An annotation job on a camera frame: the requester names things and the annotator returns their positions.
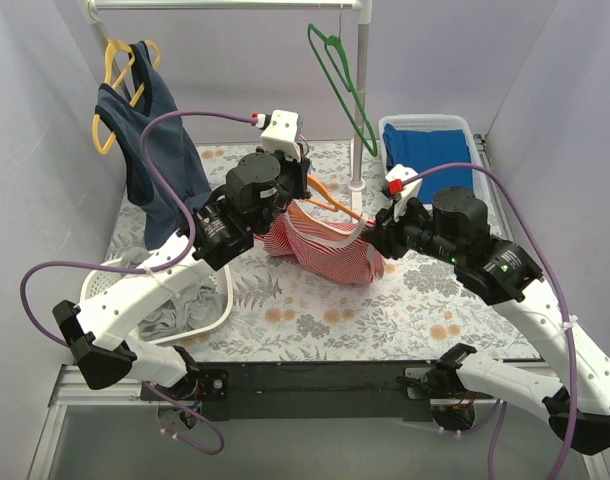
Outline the orange hanger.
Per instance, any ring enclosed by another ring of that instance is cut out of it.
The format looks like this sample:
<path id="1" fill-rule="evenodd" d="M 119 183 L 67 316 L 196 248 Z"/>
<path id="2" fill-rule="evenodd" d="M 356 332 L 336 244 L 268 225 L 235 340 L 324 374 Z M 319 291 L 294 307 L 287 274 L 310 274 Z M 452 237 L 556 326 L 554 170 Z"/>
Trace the orange hanger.
<path id="1" fill-rule="evenodd" d="M 308 192 L 309 193 L 311 193 L 312 191 L 316 192 L 319 196 L 321 196 L 323 198 L 323 202 L 313 199 L 312 196 L 309 196 L 308 198 L 306 198 L 305 199 L 306 202 L 309 202 L 311 204 L 314 204 L 320 208 L 323 208 L 323 209 L 331 211 L 331 212 L 343 212 L 354 220 L 366 220 L 367 221 L 366 225 L 368 227 L 372 227 L 375 225 L 374 220 L 372 218 L 370 218 L 368 215 L 359 214 L 358 212 L 354 211 L 351 207 L 349 207 L 349 206 L 345 205 L 344 203 L 342 203 L 341 201 L 337 200 L 332 195 L 332 193 L 327 189 L 327 187 L 312 174 L 309 174 L 307 177 L 307 185 L 309 187 Z"/>

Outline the red white striped tank top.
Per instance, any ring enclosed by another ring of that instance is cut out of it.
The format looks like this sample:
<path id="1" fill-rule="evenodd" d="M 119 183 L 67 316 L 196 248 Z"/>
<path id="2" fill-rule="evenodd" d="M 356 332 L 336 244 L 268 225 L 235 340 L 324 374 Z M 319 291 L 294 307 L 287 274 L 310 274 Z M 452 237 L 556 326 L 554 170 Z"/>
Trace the red white striped tank top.
<path id="1" fill-rule="evenodd" d="M 365 214 L 355 223 L 324 222 L 293 203 L 256 238 L 272 257 L 291 256 L 328 280 L 365 286 L 381 279 L 385 270 L 382 255 L 361 237 L 373 225 Z"/>

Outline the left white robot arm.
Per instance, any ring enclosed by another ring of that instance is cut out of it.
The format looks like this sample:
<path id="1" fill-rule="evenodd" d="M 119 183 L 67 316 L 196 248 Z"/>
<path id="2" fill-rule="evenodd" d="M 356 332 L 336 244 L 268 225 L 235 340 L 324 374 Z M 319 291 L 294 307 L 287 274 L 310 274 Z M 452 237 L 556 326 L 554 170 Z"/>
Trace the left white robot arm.
<path id="1" fill-rule="evenodd" d="M 310 165 L 280 152 L 244 156 L 186 227 L 142 263 L 144 274 L 125 275 L 90 299 L 53 308 L 90 389 L 134 379 L 154 382 L 178 400 L 196 392 L 199 367 L 184 348 L 155 345 L 132 331 L 173 295 L 250 250 L 292 201 L 307 198 Z"/>

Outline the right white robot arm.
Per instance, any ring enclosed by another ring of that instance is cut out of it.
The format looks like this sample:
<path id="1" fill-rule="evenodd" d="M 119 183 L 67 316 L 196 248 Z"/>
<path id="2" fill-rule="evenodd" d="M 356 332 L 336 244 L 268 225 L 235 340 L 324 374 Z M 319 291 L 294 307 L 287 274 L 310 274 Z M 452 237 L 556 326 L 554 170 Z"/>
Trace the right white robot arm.
<path id="1" fill-rule="evenodd" d="M 450 348 L 408 385 L 432 395 L 466 391 L 512 403 L 545 421 L 584 455 L 610 448 L 610 358 L 574 321 L 566 321 L 541 268 L 519 245 L 491 234 L 487 205 L 462 187 L 435 194 L 432 208 L 415 197 L 404 213 L 378 212 L 362 235 L 388 259 L 408 251 L 451 265 L 457 281 L 516 327 L 537 350 L 551 378 L 495 361 L 474 347 Z"/>

